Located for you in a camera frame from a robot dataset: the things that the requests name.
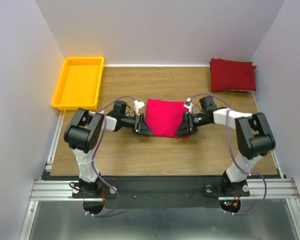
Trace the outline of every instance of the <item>dark red towel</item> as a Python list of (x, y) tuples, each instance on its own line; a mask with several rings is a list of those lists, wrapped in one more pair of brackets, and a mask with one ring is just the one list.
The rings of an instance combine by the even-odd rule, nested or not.
[(256, 66), (252, 61), (228, 61), (214, 59), (210, 61), (211, 91), (255, 91)]
[(180, 138), (176, 136), (176, 132), (182, 122), (183, 113), (188, 111), (184, 104), (184, 101), (148, 99), (145, 122), (154, 136)]

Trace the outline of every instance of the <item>plastic tray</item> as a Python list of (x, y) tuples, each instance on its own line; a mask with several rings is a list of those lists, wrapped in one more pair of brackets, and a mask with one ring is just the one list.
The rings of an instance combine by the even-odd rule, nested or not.
[(59, 110), (95, 110), (103, 69), (100, 56), (66, 57), (51, 105)]

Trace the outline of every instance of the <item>magenta fabric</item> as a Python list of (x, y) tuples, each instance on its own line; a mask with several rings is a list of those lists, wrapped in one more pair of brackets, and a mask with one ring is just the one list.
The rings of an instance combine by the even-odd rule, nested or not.
[(148, 99), (146, 105), (145, 122), (157, 137), (187, 138), (188, 136), (176, 136), (183, 113), (188, 109), (184, 107), (184, 101), (162, 101)]

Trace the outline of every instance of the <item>screw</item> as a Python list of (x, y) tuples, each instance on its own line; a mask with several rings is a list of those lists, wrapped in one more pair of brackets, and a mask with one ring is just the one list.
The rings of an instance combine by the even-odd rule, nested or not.
[(205, 191), (209, 194), (209, 193), (212, 193), (212, 187), (210, 185), (207, 185), (205, 187)]
[(110, 188), (110, 193), (111, 194), (115, 194), (116, 193), (114, 189), (117, 191), (117, 188), (115, 186), (113, 186), (112, 188)]
[(248, 185), (243, 185), (242, 190), (243, 190), (245, 193), (249, 192), (249, 187), (248, 187)]
[(78, 192), (79, 192), (79, 190), (77, 190), (77, 189), (72, 189), (72, 192), (74, 193), (74, 194), (77, 194)]

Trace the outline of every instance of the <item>wooden table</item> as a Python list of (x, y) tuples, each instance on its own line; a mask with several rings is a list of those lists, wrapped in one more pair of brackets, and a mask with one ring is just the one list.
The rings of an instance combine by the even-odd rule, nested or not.
[[(105, 67), (102, 77), (98, 109), (113, 100), (130, 95), (139, 101), (160, 99), (185, 101), (197, 93), (210, 93), (208, 67)], [(238, 112), (256, 113), (251, 92), (221, 92), (215, 94)], [(129, 98), (122, 99), (133, 106)], [(224, 106), (215, 100), (218, 107)], [(64, 142), (63, 135), (74, 111), (66, 111), (57, 144), (52, 176), (77, 176), (75, 155)], [(231, 130), (234, 153), (237, 154), (236, 133)], [(107, 132), (96, 155), (97, 167), (103, 175), (162, 176), (162, 175), (222, 175), (230, 158), (226, 128), (210, 124), (199, 128), (188, 139), (145, 137), (131, 129)], [(268, 154), (254, 170), (276, 175), (272, 155)]]

